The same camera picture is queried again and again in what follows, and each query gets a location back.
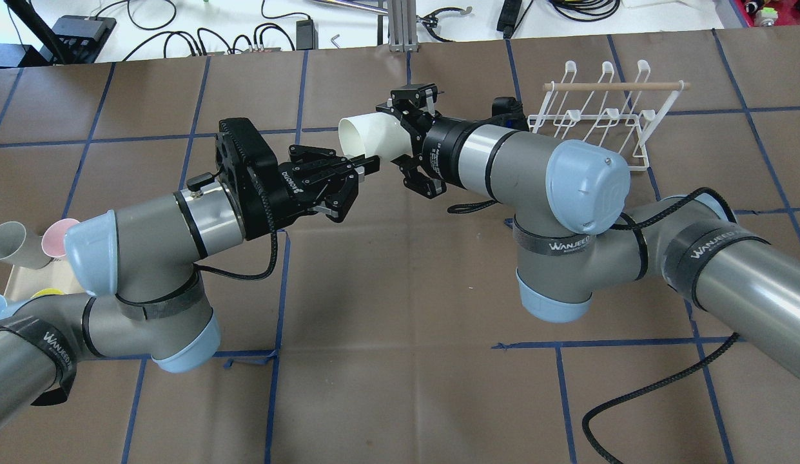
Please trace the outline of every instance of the wooden rod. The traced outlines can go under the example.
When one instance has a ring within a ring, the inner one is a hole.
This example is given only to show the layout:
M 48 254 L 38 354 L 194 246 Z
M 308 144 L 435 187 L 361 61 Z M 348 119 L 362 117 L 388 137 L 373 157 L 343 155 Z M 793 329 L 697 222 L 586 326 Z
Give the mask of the wooden rod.
M 543 91 L 557 92 L 585 91 L 600 92 L 607 90 L 633 91 L 633 90 L 688 90 L 692 85 L 689 82 L 603 82 L 603 83 L 544 83 Z

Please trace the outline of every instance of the gray cup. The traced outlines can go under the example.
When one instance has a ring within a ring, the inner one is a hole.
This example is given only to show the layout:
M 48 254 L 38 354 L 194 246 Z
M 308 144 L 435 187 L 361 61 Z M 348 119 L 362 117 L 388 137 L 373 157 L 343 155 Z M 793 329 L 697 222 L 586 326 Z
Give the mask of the gray cup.
M 41 235 L 14 220 L 0 224 L 0 262 L 39 269 L 50 261 L 41 251 Z

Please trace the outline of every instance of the black connector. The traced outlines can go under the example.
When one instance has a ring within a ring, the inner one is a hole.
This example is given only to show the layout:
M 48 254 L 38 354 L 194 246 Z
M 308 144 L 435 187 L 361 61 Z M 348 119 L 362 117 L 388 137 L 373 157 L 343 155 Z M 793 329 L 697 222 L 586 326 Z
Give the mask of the black connector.
M 316 50 L 317 48 L 319 48 L 319 42 L 314 20 L 297 21 L 297 50 Z
M 500 10 L 497 30 L 503 33 L 503 38 L 507 41 L 514 35 L 514 27 L 517 26 L 517 17 L 520 15 L 521 6 L 523 6 L 523 0 L 505 0 L 503 8 Z

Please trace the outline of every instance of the black pole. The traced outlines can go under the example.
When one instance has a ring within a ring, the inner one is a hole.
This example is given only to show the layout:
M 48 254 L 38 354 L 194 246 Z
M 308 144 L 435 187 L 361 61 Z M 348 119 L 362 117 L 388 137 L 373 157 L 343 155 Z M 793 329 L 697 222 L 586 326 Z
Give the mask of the black pole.
M 55 32 L 47 26 L 47 23 L 41 19 L 30 3 L 25 0 L 5 0 L 5 3 L 22 20 L 22 23 L 40 39 L 41 43 L 47 47 L 47 50 L 53 53 L 53 58 L 57 61 L 57 64 L 72 64 L 75 61 L 76 56 L 70 52 L 64 42 L 55 36 Z

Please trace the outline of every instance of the pink cup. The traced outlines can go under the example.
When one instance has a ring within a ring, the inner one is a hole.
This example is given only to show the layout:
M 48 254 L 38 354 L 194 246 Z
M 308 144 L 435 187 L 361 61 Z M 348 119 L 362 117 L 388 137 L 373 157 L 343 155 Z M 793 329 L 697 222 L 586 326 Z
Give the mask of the pink cup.
M 78 220 L 70 218 L 55 221 L 41 236 L 41 251 L 51 258 L 64 258 L 67 255 L 64 250 L 64 234 L 78 223 Z

